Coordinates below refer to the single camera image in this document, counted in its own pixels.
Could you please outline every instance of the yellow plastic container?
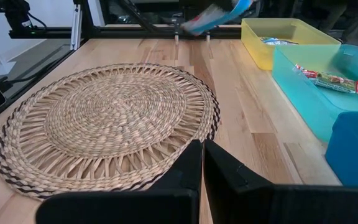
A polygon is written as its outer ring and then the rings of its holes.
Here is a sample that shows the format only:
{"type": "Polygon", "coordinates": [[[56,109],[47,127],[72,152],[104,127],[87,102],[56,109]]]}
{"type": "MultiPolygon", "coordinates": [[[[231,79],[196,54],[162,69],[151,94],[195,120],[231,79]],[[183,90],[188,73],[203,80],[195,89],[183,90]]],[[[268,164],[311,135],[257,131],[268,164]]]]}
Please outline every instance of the yellow plastic container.
{"type": "Polygon", "coordinates": [[[341,44],[299,19],[243,19],[241,41],[259,68],[273,69],[275,46],[264,44],[260,37],[276,37],[298,44],[341,44]]]}

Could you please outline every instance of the food package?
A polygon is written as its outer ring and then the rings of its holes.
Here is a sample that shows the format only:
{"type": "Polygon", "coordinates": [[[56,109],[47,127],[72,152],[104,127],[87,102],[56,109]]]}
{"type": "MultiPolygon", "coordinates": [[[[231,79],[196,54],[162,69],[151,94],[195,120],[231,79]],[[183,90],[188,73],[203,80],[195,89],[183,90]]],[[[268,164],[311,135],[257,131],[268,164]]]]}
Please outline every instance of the food package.
{"type": "Polygon", "coordinates": [[[275,37],[261,37],[260,40],[263,43],[269,44],[269,45],[297,44],[297,43],[290,42],[290,41],[287,41],[287,40],[280,40],[280,39],[275,38],[275,37]]]}
{"type": "Polygon", "coordinates": [[[309,78],[315,85],[323,86],[333,90],[341,91],[344,93],[358,93],[358,80],[350,80],[335,75],[330,75],[324,72],[316,72],[304,69],[298,64],[295,67],[302,71],[306,77],[309,78]]]}

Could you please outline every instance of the wooden tabletop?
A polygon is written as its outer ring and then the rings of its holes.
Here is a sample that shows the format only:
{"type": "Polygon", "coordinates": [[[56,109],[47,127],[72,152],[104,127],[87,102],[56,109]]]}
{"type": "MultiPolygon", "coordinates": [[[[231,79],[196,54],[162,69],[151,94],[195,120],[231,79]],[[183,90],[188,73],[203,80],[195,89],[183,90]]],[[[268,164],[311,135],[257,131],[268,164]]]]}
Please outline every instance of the wooden tabletop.
{"type": "MultiPolygon", "coordinates": [[[[19,103],[63,76],[112,63],[177,66],[215,92],[221,125],[215,141],[274,183],[338,185],[324,159],[326,146],[309,130],[271,72],[257,68],[240,40],[89,40],[0,114],[0,128],[19,103]]],[[[39,201],[13,192],[0,178],[0,223],[34,223],[39,201]]],[[[200,223],[212,223],[205,188],[200,223]]]]}

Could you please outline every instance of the round woven placemat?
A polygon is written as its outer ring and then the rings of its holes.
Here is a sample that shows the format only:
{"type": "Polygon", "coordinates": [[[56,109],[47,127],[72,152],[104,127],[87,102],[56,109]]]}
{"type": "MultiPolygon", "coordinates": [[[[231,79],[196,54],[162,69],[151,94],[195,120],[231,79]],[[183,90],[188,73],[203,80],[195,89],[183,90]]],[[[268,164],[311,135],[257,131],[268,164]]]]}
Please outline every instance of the round woven placemat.
{"type": "Polygon", "coordinates": [[[213,92],[152,64],[92,68],[43,87],[0,131],[0,175],[44,199],[67,191],[134,190],[156,181],[193,139],[213,139],[213,92]]]}

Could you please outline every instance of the blue bin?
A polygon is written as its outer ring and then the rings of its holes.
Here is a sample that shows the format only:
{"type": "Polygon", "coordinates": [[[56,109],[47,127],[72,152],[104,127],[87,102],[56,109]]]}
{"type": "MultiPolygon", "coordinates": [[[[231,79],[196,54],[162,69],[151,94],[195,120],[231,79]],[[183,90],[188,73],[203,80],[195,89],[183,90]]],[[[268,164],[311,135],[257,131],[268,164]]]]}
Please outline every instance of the blue bin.
{"type": "Polygon", "coordinates": [[[343,185],[358,186],[358,112],[337,117],[326,159],[343,185]]]}
{"type": "Polygon", "coordinates": [[[295,67],[358,79],[358,47],[281,45],[274,50],[273,77],[318,139],[328,142],[342,112],[358,111],[358,94],[315,86],[295,67]]]}

